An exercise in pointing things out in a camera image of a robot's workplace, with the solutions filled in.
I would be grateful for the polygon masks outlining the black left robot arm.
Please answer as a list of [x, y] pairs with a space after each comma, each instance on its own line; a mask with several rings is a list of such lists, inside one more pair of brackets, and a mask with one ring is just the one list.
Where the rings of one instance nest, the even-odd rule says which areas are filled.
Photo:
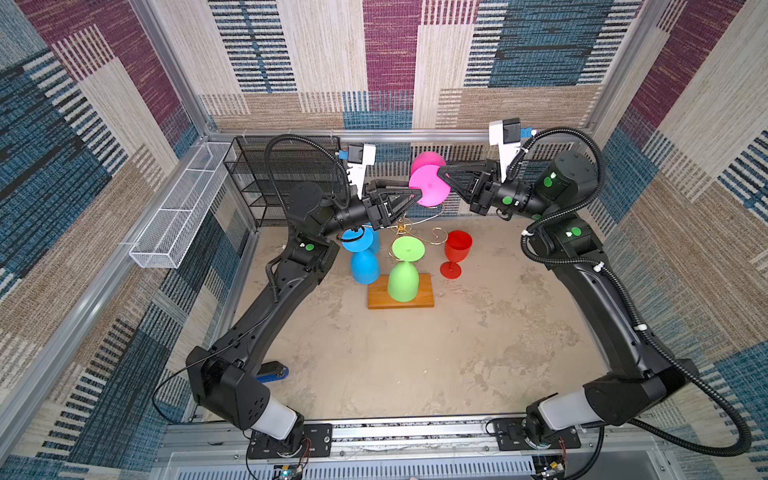
[[388, 227], [421, 197], [421, 190], [405, 181], [372, 181], [362, 196], [349, 193], [345, 200], [313, 182], [296, 184], [286, 203], [287, 243], [266, 267], [267, 286], [211, 347], [196, 347], [187, 356], [195, 402], [240, 430], [252, 429], [284, 444], [300, 442], [302, 416], [273, 398], [257, 378], [265, 355], [331, 270], [340, 250], [336, 235]]

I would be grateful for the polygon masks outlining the red wine glass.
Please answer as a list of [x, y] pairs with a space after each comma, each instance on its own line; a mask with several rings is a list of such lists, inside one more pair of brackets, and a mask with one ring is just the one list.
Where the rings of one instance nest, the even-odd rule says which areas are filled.
[[458, 279], [462, 274], [460, 263], [464, 261], [473, 245], [472, 236], [462, 230], [454, 230], [448, 234], [444, 243], [444, 253], [447, 261], [440, 266], [440, 273], [447, 279]]

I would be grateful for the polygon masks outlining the magenta wine glass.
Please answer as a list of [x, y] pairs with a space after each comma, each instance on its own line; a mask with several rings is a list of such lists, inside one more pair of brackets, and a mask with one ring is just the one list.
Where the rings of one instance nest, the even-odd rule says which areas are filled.
[[412, 162], [409, 187], [422, 192], [419, 205], [436, 207], [448, 198], [451, 187], [438, 175], [439, 169], [445, 165], [444, 158], [433, 151], [417, 155]]

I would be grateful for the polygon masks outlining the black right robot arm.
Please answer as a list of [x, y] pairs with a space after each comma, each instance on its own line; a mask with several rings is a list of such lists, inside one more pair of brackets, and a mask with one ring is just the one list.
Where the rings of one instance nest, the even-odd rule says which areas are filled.
[[[498, 162], [443, 166], [438, 175], [473, 212], [497, 207], [505, 216], [539, 218], [587, 198], [598, 185], [589, 157], [561, 152], [534, 181], [502, 177]], [[531, 238], [539, 256], [554, 257], [550, 271], [572, 295], [603, 357], [607, 374], [568, 394], [555, 394], [527, 409], [531, 429], [558, 431], [574, 425], [621, 425], [677, 393], [688, 379], [634, 328], [615, 285], [609, 260], [592, 227], [571, 213], [540, 227]]]

